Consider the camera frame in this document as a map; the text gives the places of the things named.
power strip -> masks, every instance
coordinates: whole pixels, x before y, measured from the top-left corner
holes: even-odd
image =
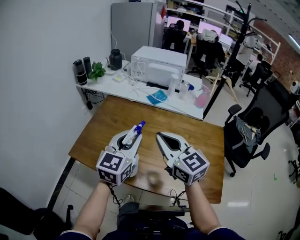
[[[97,91],[93,91],[93,90],[89,90],[89,89],[84,89],[84,91],[85,91],[86,93],[91,93],[91,94],[96,94],[96,93],[98,93]]]

computer monitor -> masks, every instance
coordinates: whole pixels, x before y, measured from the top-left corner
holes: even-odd
[[[206,23],[206,22],[202,22],[200,21],[199,22],[199,27],[198,27],[198,33],[203,33],[203,30],[204,29],[208,29],[208,30],[214,30],[217,32],[217,34],[220,36],[221,35],[221,31],[222,29],[217,27],[217,26],[214,26],[214,25],[211,25],[209,23]]]
[[[233,39],[231,37],[229,37],[229,36],[221,33],[219,42],[224,43],[224,44],[226,44],[228,46],[231,46],[231,44],[233,43]]]
[[[170,26],[170,24],[174,23],[176,24],[178,20],[182,20],[184,22],[184,28],[183,30],[188,32],[189,31],[189,26],[191,25],[191,21],[182,19],[182,18],[177,18],[177,17],[168,17],[168,23],[167,23],[167,28]]]

black metal pole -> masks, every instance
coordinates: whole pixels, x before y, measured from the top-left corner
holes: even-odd
[[[214,95],[212,95],[210,102],[208,103],[207,107],[205,108],[205,110],[203,112],[203,119],[206,117],[206,115],[210,111],[212,105],[214,104],[215,100],[217,99],[222,87],[225,84],[226,77],[228,76],[228,73],[231,72],[231,68],[232,68],[232,65],[234,63],[234,60],[236,59],[236,56],[238,55],[240,45],[244,41],[245,35],[247,33],[250,10],[251,10],[251,4],[248,5],[247,13],[244,14],[244,23],[243,23],[243,26],[240,30],[240,36],[239,36],[239,38],[238,38],[238,40],[235,44],[235,47],[234,47],[233,52],[230,56],[230,59],[229,59],[228,64],[226,66],[226,69],[224,70],[223,75],[221,76],[220,83],[219,83]]]

black and white marker cube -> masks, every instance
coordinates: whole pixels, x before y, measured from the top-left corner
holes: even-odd
[[[101,151],[96,168],[100,178],[120,185],[132,172],[132,160],[107,151]]]
[[[210,166],[209,161],[200,150],[189,148],[174,162],[172,174],[187,185],[205,176]]]

refrigerator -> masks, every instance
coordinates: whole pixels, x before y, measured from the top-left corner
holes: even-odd
[[[161,48],[165,11],[166,4],[162,2],[113,3],[112,49],[119,49],[131,61],[131,55],[142,46]]]

